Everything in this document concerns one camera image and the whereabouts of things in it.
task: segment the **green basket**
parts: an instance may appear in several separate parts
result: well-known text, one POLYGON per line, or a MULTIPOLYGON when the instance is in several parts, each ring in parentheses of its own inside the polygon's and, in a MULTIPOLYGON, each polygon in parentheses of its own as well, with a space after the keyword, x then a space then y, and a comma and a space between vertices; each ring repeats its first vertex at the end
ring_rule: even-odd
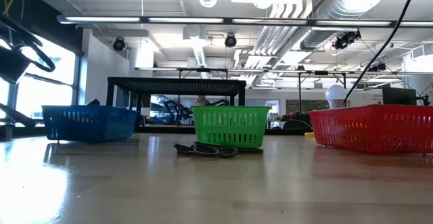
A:
POLYGON ((193 106, 192 110, 200 143, 237 148, 263 144, 268 107, 193 106))

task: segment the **black metal table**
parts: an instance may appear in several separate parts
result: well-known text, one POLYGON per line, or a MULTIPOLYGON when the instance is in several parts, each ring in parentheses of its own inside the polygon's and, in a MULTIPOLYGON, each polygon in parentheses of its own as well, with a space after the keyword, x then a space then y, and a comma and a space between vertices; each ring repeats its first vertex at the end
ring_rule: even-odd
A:
POLYGON ((108 77, 107 106, 113 106, 114 86, 137 94, 137 110, 141 109, 142 96, 150 95, 221 95, 230 97, 230 105, 235 105, 235 96, 239 95, 238 105, 245 106, 246 81, 216 79, 159 79, 108 77))

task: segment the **black cable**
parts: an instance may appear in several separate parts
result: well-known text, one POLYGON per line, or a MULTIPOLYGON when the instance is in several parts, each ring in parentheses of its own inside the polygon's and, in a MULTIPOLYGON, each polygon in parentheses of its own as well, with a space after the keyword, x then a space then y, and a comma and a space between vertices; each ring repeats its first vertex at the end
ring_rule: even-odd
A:
MULTIPOLYGON (((376 55, 376 53, 364 42, 364 40, 363 39, 361 39, 361 41, 364 43, 364 45, 372 52, 372 54, 373 55, 376 55)), ((393 72, 386 64, 385 64, 385 67, 389 70, 389 71, 391 71, 391 72, 393 72)), ((410 88, 410 89, 413 89, 420 97, 421 97, 421 94, 419 94, 414 88, 412 88, 408 83, 406 83, 399 75, 397 75, 397 74, 394 74, 398 79, 400 79, 401 80, 401 82, 403 82, 408 88, 410 88)))
POLYGON ((349 98, 350 94, 353 92, 353 90, 357 87, 359 81, 363 78, 364 74, 368 71, 368 68, 371 66, 371 64, 376 61, 378 56, 385 50, 385 48, 388 46, 389 42, 391 42, 394 35, 397 33, 398 28, 400 27, 401 22, 403 21, 403 18, 405 17, 406 11, 409 8, 409 4, 411 4, 412 0, 407 0, 405 6, 403 7, 403 10, 400 14, 400 18, 398 18, 397 23, 395 24, 394 30, 392 31, 391 35, 388 37, 388 39, 385 41, 384 45, 380 48, 380 50, 374 55, 374 58, 366 65, 364 71, 361 73, 357 81, 353 84, 352 88, 350 88, 349 93, 346 95, 346 99, 344 99, 343 104, 347 104, 347 99, 349 98))

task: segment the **blue basket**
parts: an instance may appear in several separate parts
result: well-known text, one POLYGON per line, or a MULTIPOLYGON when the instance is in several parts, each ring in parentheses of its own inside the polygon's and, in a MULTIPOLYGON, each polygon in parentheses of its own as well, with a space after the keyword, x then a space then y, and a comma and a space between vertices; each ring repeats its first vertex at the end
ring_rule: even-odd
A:
POLYGON ((138 112, 112 106, 42 106, 50 140, 103 142, 133 134, 138 112))

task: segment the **monitor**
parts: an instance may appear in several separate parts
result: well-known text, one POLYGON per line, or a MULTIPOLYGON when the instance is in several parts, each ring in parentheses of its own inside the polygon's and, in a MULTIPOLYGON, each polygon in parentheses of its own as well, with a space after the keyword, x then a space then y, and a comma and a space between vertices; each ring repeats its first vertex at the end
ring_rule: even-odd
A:
POLYGON ((382 88, 384 105, 417 105, 414 89, 382 88))

